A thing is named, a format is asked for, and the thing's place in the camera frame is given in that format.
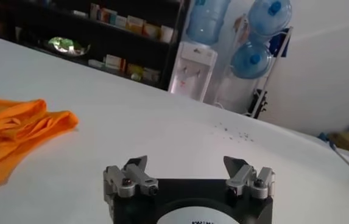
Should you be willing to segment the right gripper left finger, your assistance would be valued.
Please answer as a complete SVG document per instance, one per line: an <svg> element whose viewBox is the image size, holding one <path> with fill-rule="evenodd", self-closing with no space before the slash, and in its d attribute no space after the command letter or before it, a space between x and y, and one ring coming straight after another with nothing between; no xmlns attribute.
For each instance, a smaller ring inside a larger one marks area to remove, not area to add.
<svg viewBox="0 0 349 224"><path fill-rule="evenodd" d="M147 156L131 158L123 166L108 166L103 171L104 199L118 196L131 198L137 193L154 196L158 193L158 180L146 174Z"/></svg>

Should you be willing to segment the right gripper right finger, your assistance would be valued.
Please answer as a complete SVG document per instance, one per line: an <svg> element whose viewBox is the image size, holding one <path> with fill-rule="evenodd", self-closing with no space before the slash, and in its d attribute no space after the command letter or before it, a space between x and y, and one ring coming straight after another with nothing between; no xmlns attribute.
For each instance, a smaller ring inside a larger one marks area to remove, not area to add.
<svg viewBox="0 0 349 224"><path fill-rule="evenodd" d="M271 168L263 167L257 172L244 159L230 156L224 156L224 165L230 177L226 186L236 197L242 196L245 190L259 200L274 196L275 172Z"/></svg>

